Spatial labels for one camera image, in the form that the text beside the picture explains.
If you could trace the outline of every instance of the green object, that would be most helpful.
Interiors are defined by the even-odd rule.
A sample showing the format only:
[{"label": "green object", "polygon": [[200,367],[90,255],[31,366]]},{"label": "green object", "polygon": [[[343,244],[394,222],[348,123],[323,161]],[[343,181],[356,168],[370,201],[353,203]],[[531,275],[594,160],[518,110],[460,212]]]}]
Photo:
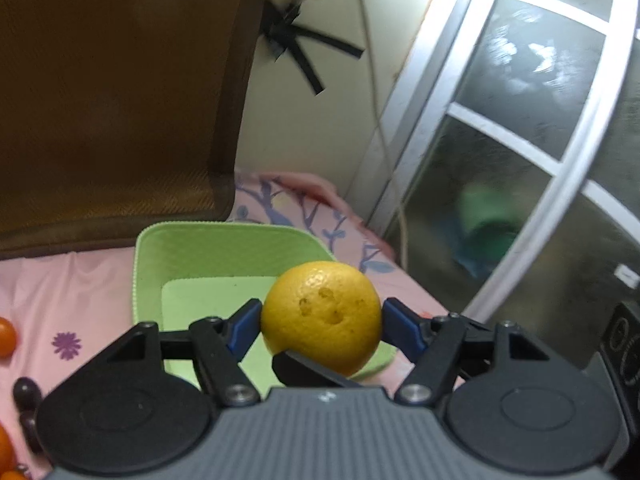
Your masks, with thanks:
[{"label": "green object", "polygon": [[[291,267],[334,261],[315,237],[291,227],[228,222],[164,222],[140,233],[133,267],[134,322],[152,320],[161,330],[184,330],[194,320],[227,318],[251,298],[264,301],[276,278]],[[353,378],[386,367],[396,349],[381,342]],[[240,364],[264,396],[280,385],[262,335]],[[166,370],[198,384],[188,361]]]},{"label": "green object", "polygon": [[465,253],[496,264],[513,244],[519,220],[511,197],[484,184],[468,184],[458,199]]}]

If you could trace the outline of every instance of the fabric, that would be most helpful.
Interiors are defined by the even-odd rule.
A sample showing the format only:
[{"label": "fabric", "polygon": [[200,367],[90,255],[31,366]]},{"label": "fabric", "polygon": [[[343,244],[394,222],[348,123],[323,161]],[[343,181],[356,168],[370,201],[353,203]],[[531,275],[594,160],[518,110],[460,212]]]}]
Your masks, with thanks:
[{"label": "fabric", "polygon": [[0,258],[226,219],[264,0],[0,0]]},{"label": "fabric", "polygon": [[395,259],[396,254],[393,248],[375,232],[367,229],[366,225],[364,225],[364,220],[356,215],[351,206],[338,195],[337,187],[327,179],[313,173],[293,173],[289,171],[272,171],[261,173],[260,176],[267,180],[274,180],[293,192],[301,192],[310,199],[340,211],[365,237],[373,241],[387,258]]},{"label": "fabric", "polygon": [[[381,298],[395,296],[425,317],[446,311],[349,220],[335,209],[274,180],[236,177],[229,221],[280,224],[306,230],[335,256],[364,272]],[[18,426],[11,389],[18,377],[33,378],[47,393],[132,324],[133,248],[16,258],[0,262],[0,316],[18,331],[18,348],[0,362],[0,423],[7,428],[18,461],[37,480],[47,463],[31,456]],[[398,352],[369,384],[394,391],[412,365]]]}]

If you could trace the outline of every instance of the circular cover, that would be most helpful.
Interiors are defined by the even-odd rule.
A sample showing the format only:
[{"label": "circular cover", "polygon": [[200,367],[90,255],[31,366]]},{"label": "circular cover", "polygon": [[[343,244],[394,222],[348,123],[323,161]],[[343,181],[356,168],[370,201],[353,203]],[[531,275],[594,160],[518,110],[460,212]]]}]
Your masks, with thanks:
[{"label": "circular cover", "polygon": [[451,396],[447,421],[474,454],[527,475],[561,474],[604,457],[618,433],[606,395],[578,370],[511,367],[473,378]]},{"label": "circular cover", "polygon": [[54,463],[113,476],[170,462],[193,447],[209,420],[206,398],[178,377],[101,368],[47,396],[36,429]]}]

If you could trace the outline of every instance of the orange cherry tomato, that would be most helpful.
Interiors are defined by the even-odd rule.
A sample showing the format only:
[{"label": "orange cherry tomato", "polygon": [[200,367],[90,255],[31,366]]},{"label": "orange cherry tomato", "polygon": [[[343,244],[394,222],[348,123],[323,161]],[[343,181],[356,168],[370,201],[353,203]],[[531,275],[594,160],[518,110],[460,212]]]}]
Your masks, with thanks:
[{"label": "orange cherry tomato", "polygon": [[0,424],[0,473],[2,473],[2,476],[4,476],[4,473],[6,471],[11,471],[11,469],[13,469],[15,465],[16,462],[14,446],[11,444],[11,439],[9,438],[8,433]]},{"label": "orange cherry tomato", "polygon": [[0,317],[0,357],[11,357],[14,353],[18,336],[8,319]]},{"label": "orange cherry tomato", "polygon": [[27,480],[27,477],[17,471],[5,471],[0,475],[0,480]]}]

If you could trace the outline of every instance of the pink bedsheet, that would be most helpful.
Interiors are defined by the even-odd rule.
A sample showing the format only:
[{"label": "pink bedsheet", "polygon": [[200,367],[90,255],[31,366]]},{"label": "pink bedsheet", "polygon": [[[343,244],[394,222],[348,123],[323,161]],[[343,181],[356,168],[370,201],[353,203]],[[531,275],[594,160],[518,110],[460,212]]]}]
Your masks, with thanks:
[{"label": "pink bedsheet", "polygon": [[[316,189],[313,194],[325,203],[318,202],[309,197],[304,182],[303,176],[291,189],[284,187],[284,177],[239,174],[229,221],[286,224],[311,232],[339,260],[366,273],[381,298],[395,296],[425,317],[446,313],[363,234],[357,217],[337,195],[332,198],[324,187],[318,197]],[[19,335],[14,355],[0,362],[0,422],[12,438],[18,462],[30,467],[34,479],[49,465],[24,443],[11,398],[14,381],[31,377],[46,394],[132,325],[133,253],[124,248],[0,262],[0,316],[11,320]],[[367,383],[394,391],[411,367],[399,353]]]}]

